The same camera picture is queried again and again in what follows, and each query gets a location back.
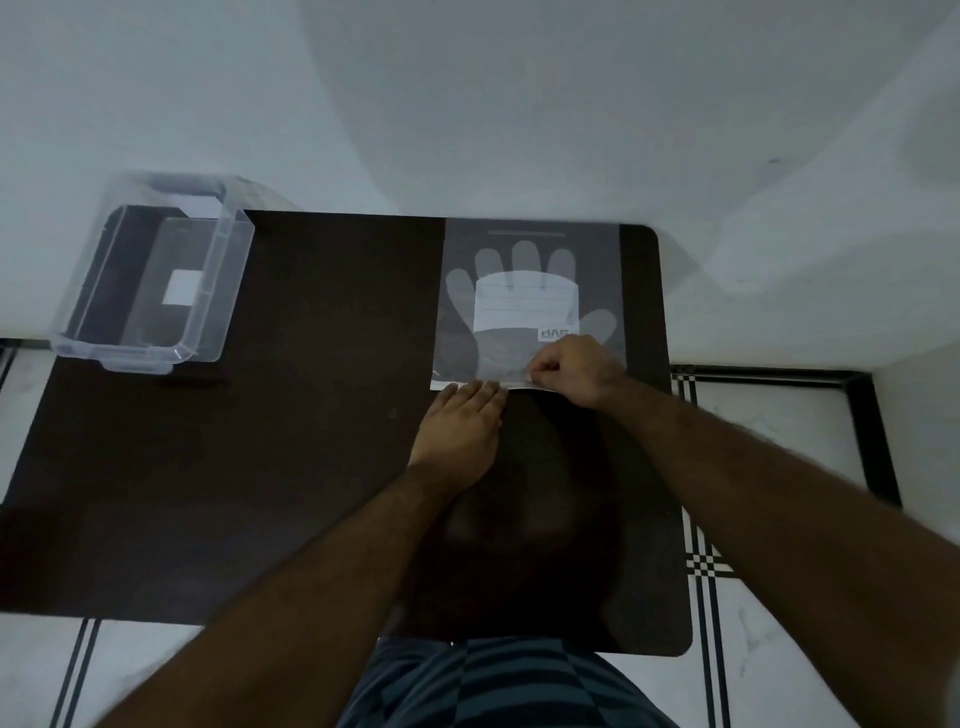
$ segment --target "clear plastic container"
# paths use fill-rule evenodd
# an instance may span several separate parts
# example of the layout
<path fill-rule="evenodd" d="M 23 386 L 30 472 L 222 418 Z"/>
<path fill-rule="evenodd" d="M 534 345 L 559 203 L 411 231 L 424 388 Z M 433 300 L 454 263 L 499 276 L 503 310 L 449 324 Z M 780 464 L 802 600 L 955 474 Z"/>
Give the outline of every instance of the clear plastic container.
<path fill-rule="evenodd" d="M 216 361 L 252 238 L 232 177 L 118 175 L 60 304 L 54 351 L 154 375 Z"/>

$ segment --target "left hand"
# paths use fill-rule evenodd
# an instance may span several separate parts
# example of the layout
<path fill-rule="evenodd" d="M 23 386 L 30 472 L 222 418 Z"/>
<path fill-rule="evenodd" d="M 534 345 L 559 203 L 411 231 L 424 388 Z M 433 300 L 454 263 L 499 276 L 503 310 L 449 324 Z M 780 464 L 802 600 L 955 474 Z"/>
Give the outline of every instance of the left hand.
<path fill-rule="evenodd" d="M 493 464 L 506 403 L 507 390 L 495 381 L 448 385 L 420 423 L 408 466 L 424 467 L 458 493 L 469 488 Z"/>

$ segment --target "printed hand outline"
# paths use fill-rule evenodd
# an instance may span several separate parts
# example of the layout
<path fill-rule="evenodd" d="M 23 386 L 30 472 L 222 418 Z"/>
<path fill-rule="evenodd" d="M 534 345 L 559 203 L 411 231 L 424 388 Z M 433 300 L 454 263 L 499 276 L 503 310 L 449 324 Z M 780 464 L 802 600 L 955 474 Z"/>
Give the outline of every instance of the printed hand outline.
<path fill-rule="evenodd" d="M 560 248 L 553 252 L 547 262 L 544 273 L 540 267 L 540 251 L 530 240 L 519 240 L 512 250 L 513 271 L 504 271 L 500 253 L 492 248 L 478 251 L 474 257 L 476 279 L 481 281 L 487 276 L 500 276 L 512 285 L 512 272 L 524 271 L 539 274 L 542 285 L 548 281 L 557 282 L 552 277 L 570 281 L 570 288 L 577 294 L 576 260 L 569 250 Z M 522 277 L 524 283 L 531 276 Z M 478 366 L 475 376 L 481 379 L 497 379 L 504 385 L 523 385 L 524 369 L 534 354 L 545 345 L 538 340 L 536 328 L 487 328 L 474 331 L 476 312 L 476 288 L 473 278 L 463 268 L 457 268 L 446 275 L 446 292 L 460 318 L 473 331 L 477 343 Z M 572 310 L 579 312 L 579 302 L 574 301 Z M 607 342 L 616 330 L 616 317 L 606 308 L 598 308 L 580 319 L 579 332 L 589 334 L 601 344 Z"/>

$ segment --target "desk surface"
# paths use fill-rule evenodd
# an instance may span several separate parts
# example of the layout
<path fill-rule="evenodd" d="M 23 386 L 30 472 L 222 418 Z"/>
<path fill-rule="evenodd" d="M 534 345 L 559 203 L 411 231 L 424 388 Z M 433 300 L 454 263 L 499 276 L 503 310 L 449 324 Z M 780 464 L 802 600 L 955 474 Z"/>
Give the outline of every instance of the desk surface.
<path fill-rule="evenodd" d="M 432 397 L 444 221 L 252 217 L 220 362 L 57 362 L 0 514 L 0 609 L 203 623 L 405 463 Z M 621 263 L 630 371 L 666 389 L 653 232 L 622 228 Z M 511 397 L 497 465 L 424 542 L 391 629 L 683 653 L 679 505 L 613 423 Z"/>

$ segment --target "white wall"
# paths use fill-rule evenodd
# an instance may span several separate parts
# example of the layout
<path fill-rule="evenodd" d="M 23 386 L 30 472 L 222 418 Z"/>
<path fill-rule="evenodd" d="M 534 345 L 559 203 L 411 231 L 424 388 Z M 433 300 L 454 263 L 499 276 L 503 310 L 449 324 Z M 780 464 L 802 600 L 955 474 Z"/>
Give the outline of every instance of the white wall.
<path fill-rule="evenodd" d="M 107 174 L 311 210 L 643 222 L 677 361 L 960 336 L 956 0 L 0 0 L 0 333 Z"/>
<path fill-rule="evenodd" d="M 874 377 L 904 510 L 960 543 L 960 342 Z"/>

